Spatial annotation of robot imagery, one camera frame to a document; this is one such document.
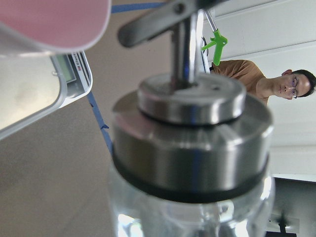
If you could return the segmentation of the person in brown shirt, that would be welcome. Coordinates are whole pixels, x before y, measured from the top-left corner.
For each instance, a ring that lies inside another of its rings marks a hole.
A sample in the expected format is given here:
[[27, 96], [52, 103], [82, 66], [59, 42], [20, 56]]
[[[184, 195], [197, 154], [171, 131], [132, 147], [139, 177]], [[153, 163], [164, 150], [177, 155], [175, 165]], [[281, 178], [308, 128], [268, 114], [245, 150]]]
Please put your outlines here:
[[307, 70], [286, 70], [281, 76], [267, 78], [255, 63], [249, 60], [222, 61], [210, 66], [210, 72], [239, 80], [246, 91], [259, 100], [268, 103], [271, 96], [292, 100], [314, 93], [316, 77]]

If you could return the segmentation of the white digital kitchen scale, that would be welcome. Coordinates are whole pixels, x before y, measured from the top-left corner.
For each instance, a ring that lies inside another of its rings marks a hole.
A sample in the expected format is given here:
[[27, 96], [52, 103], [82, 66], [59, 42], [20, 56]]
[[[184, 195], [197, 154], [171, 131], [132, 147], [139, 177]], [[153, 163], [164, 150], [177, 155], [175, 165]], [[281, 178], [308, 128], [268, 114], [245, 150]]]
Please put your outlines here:
[[92, 85], [91, 68], [83, 51], [1, 59], [1, 139], [86, 96]]

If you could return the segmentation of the glass sauce dispenser bottle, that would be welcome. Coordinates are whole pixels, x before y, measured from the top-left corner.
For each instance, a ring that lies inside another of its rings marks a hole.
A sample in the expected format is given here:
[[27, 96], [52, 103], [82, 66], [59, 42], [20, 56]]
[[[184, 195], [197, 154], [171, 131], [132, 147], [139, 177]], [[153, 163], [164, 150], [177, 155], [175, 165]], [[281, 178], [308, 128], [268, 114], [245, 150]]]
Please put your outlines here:
[[133, 47], [172, 31], [172, 71], [113, 108], [110, 206], [117, 237], [263, 237], [275, 195], [272, 115], [237, 80], [201, 73], [203, 12], [169, 0], [120, 28]]

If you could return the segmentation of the green tipped grabber stick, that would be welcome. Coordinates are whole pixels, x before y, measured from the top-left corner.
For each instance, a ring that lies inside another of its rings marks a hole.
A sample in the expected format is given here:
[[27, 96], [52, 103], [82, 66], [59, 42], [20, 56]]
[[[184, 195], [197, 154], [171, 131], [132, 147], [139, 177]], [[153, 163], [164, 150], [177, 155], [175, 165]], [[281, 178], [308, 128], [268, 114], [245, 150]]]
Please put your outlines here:
[[212, 29], [214, 37], [210, 38], [210, 43], [203, 46], [201, 48], [201, 50], [205, 51], [205, 50], [209, 49], [210, 47], [215, 46], [214, 55], [213, 55], [213, 63], [214, 63], [214, 65], [219, 66], [220, 61], [221, 61], [223, 48], [224, 48], [224, 46], [227, 45], [228, 40], [227, 40], [227, 38], [225, 38], [224, 36], [221, 35], [219, 29], [217, 28], [217, 26], [212, 18], [210, 11], [205, 10], [204, 12], [205, 12], [205, 16], [210, 24], [210, 27]]

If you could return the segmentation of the pink paper cup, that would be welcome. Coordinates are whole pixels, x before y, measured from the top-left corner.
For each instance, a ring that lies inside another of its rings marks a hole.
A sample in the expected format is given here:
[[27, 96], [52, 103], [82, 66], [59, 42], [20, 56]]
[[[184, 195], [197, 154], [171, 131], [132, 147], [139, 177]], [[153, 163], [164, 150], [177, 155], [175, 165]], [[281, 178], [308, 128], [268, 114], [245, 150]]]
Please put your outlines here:
[[103, 36], [111, 7], [110, 0], [2, 0], [0, 55], [89, 49]]

